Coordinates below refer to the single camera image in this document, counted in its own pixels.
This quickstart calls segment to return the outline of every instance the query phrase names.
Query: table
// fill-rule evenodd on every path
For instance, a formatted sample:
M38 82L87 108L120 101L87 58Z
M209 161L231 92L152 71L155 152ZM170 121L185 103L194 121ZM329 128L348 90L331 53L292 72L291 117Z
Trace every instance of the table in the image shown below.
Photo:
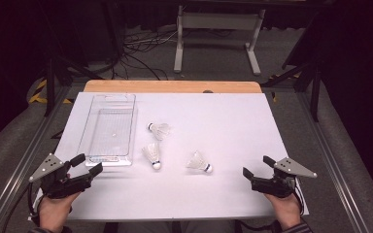
M216 93L199 93L206 89ZM92 188L74 202L70 219L132 221L274 215L270 203L261 193L252 191L250 182L242 176L245 166L256 176L269 179L273 171L262 162L262 156L267 154L276 160L288 156L257 83L90 81L85 92L79 94L56 149L55 155L61 160L75 156L91 97L108 93L104 91L137 96L133 164L104 168ZM160 170L154 170L140 153L141 147L153 141L147 129L150 120L164 121L172 128L170 136L160 144ZM196 150L214 166L213 173L186 168ZM73 177L83 173L87 173L85 166L71 169Z

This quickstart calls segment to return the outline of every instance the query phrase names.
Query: shuttlecock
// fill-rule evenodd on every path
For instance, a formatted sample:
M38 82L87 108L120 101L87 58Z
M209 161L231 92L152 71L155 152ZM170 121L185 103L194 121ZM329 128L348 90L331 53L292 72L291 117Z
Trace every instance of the shuttlecock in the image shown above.
M153 164L153 168L155 170L158 170L160 168L158 143L152 143L142 148L142 153Z
M211 166L211 164L209 164L204 159L204 157L199 151L196 151L193 154L192 159L189 161L189 163L186 166L187 168L199 169L207 173L211 173L213 171L213 166Z
M162 141L169 134L169 125L167 123L161 124L148 124L148 129L153 133L155 138L159 141Z

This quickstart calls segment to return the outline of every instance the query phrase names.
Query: transparent box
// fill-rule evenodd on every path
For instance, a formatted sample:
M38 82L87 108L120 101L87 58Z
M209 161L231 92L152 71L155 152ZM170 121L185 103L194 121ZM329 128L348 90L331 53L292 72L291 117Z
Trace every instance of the transparent box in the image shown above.
M134 94L95 95L78 151L86 166L131 165L136 117Z

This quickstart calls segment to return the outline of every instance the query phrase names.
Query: metal stand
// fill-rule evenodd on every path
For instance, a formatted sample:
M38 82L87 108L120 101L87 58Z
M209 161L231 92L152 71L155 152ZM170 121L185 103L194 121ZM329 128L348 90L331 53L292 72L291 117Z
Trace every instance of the metal stand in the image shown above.
M245 47L254 75L260 75L261 72L254 54L254 47L262 25L264 14L265 10L261 10L258 15L185 13L184 7L180 6L178 10L178 43L175 54L174 72L180 73L182 70L184 28L208 28L253 31L252 37L250 41L245 44Z

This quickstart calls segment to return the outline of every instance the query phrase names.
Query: aluminum rail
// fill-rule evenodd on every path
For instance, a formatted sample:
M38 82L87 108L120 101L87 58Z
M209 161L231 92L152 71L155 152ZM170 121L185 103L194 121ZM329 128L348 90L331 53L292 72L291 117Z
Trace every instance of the aluminum rail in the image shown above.
M17 190L22 184L22 181L26 176L26 172L28 171L33 159L35 158L37 150L43 141L44 135L50 128L51 123L53 122L53 119L56 116L56 113L59 110L60 106L62 105L62 101L66 97L68 91L68 86L63 86L59 89L59 92L56 96L55 105L51 113L47 117L44 117L44 119L41 121L28 148L26 149L25 153L19 161L19 164L17 165L16 169L9 178L4 190L2 191L2 194L0 196L0 222L2 221L5 213L8 211L15 195L17 194Z
M308 119L308 123L310 124L317 140L319 141L326 168L328 169L329 175L331 176L332 181L335 184L335 188L337 189L338 195L340 196L350 222L353 225L354 231L359 233L369 233L369 230L365 224L362 214L359 212L350 188L348 187L347 182L345 181L344 176L342 175L342 172L334 158L331 148L329 147L329 144L322 133L321 127L317 122L313 120L310 114L310 105L306 94L297 93L297 97L299 102L301 103L302 110Z

